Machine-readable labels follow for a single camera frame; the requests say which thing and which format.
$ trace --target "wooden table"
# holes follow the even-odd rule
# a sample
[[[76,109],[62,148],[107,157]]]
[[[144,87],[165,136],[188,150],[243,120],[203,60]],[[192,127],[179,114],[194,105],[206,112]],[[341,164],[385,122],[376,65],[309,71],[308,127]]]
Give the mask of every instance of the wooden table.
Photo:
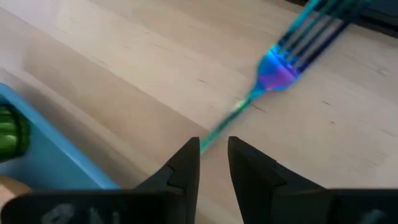
[[[299,12],[283,0],[0,0],[1,81],[123,187],[204,136]],[[198,223],[241,223],[236,135],[325,187],[397,187],[398,41],[352,26],[201,161]]]

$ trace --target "green object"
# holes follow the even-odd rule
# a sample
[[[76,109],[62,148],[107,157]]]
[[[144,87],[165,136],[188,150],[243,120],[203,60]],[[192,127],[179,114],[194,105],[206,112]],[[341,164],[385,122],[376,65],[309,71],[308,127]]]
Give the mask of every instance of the green object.
[[[0,105],[0,162],[25,154],[29,147],[29,124],[11,105]]]

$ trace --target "dark object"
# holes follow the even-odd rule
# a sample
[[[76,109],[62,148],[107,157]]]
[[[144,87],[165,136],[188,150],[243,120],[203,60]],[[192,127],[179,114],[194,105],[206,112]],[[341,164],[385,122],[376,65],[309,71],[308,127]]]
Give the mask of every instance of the dark object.
[[[308,2],[308,0],[288,1],[302,6]],[[398,1],[374,0],[355,23],[395,38],[398,37]]]
[[[398,190],[325,189],[237,137],[228,157],[245,224],[398,223]]]
[[[0,162],[23,156],[29,147],[29,124],[11,105],[0,105]]]
[[[34,192],[8,202],[2,224],[193,224],[198,196],[199,139],[191,138],[134,190]]]

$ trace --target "iridescent fork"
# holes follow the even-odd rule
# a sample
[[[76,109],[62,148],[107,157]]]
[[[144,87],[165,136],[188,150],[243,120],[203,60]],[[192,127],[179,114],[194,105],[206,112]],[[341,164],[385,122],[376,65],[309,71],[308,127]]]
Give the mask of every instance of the iridescent fork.
[[[275,90],[291,86],[314,60],[368,7],[372,0],[312,0],[296,18],[287,32],[261,59],[257,80],[245,99],[201,140],[203,154],[220,133],[255,99]],[[314,19],[310,15],[314,10]],[[338,17],[342,21],[336,25]]]

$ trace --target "blue container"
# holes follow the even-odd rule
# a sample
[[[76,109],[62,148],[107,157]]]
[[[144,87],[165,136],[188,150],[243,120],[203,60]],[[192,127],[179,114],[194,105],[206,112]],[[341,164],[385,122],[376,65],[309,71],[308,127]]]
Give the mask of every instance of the blue container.
[[[30,123],[30,146],[26,154],[0,163],[0,174],[34,190],[119,188],[31,105],[2,83],[0,103],[14,105]]]

